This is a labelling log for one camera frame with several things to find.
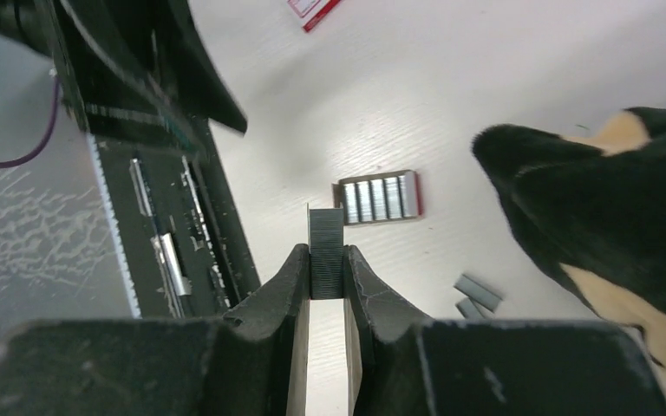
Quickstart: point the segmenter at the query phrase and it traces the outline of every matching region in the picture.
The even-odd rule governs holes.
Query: metal staple strip
[[[462,301],[455,304],[455,307],[458,309],[461,315],[466,319],[485,319],[484,314],[481,313],[479,307],[476,306],[470,298],[465,298]]]
[[[458,282],[454,287],[464,295],[468,296],[474,302],[494,312],[501,303],[501,298],[484,285],[476,282],[472,277],[466,274],[460,275]]]
[[[343,297],[343,210],[308,211],[310,298]]]

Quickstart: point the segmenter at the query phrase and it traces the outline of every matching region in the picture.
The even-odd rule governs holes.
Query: red and white package
[[[287,0],[303,30],[310,32],[341,0]]]

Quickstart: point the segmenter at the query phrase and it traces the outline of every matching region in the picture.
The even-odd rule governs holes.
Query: box of staples
[[[310,32],[323,18],[336,7],[341,0],[286,0],[292,14],[302,26]]]
[[[333,205],[343,208],[346,225],[418,218],[420,178],[407,170],[341,179],[333,185]]]

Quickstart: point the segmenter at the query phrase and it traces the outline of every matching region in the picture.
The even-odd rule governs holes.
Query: gray surface
[[[0,160],[41,137],[50,68],[0,39]],[[37,318],[129,315],[88,146],[61,111],[42,155],[0,171],[0,335]]]

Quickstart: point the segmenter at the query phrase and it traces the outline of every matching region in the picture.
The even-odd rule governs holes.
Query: black and beige fabric
[[[666,386],[666,109],[591,138],[488,128],[473,142],[512,234],[597,315],[639,328]]]

